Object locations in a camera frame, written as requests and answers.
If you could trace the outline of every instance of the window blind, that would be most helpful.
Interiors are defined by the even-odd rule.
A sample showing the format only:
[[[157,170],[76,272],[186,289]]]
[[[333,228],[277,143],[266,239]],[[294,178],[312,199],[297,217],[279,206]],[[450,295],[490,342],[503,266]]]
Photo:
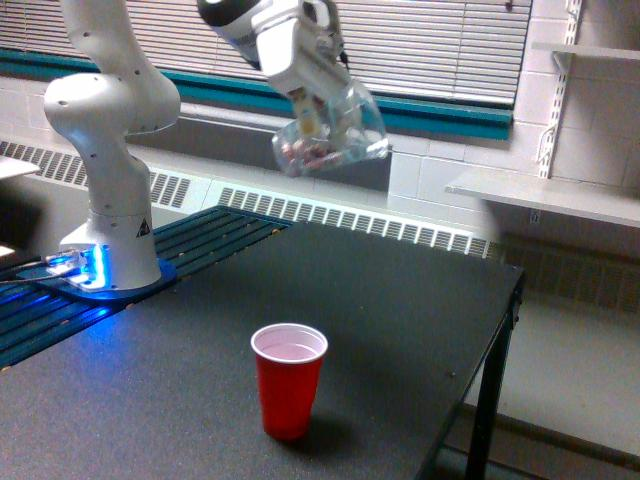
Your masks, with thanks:
[[[370,89],[427,99],[515,100],[532,0],[337,0],[351,72]],[[158,67],[263,79],[200,19],[195,0],[128,0]],[[0,0],[0,48],[82,57],[55,0]]]

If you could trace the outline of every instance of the table leg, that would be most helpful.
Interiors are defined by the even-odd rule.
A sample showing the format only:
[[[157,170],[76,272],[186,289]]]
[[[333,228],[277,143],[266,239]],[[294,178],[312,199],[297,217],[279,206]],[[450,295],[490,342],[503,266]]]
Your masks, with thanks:
[[[471,448],[467,460],[465,475],[467,480],[483,480],[489,459],[491,435],[498,412],[498,400],[500,399],[502,378],[507,362],[511,330],[513,329],[514,314],[510,312],[508,315],[510,318],[507,318],[503,323],[498,338],[491,346],[484,362],[478,408],[476,409]]]

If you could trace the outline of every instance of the clear plastic cup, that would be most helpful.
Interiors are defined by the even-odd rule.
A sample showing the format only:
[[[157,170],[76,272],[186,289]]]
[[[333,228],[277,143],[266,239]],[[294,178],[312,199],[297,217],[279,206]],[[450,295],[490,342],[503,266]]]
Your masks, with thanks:
[[[253,334],[262,424],[268,435],[292,441],[307,432],[328,346],[318,330],[295,323],[269,325]]]
[[[343,165],[387,157],[389,140],[375,100],[357,80],[317,112],[320,128],[303,136],[292,122],[272,139],[281,170],[306,175]]]

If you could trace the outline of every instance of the red cup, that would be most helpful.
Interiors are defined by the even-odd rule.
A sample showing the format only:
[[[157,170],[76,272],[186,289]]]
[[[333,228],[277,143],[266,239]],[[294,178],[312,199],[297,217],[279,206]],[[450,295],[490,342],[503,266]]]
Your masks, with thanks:
[[[262,425],[268,435],[291,441],[307,433],[328,346],[318,330],[295,323],[269,325],[253,334]]]

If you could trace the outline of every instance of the cable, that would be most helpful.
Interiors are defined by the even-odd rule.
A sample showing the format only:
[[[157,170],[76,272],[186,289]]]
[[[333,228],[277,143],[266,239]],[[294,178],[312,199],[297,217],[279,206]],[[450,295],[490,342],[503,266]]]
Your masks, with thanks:
[[[77,275],[79,269],[69,270],[64,273],[58,273],[56,275],[48,275],[46,277],[34,277],[27,279],[18,279],[18,280],[3,280],[0,282],[0,285],[24,285],[26,283],[35,283],[35,282],[44,282],[46,280],[55,280],[56,278],[70,277],[73,275]]]
[[[340,61],[344,63],[344,66],[346,67],[347,72],[349,72],[351,70],[349,68],[349,55],[347,55],[347,52],[345,52],[344,50],[340,52]]]
[[[0,277],[10,277],[11,275],[19,273],[23,270],[27,270],[29,268],[44,267],[46,265],[47,265],[47,262],[45,262],[44,260],[37,260],[35,262],[25,263],[23,265],[18,265],[17,267],[3,270],[2,273],[0,273]]]

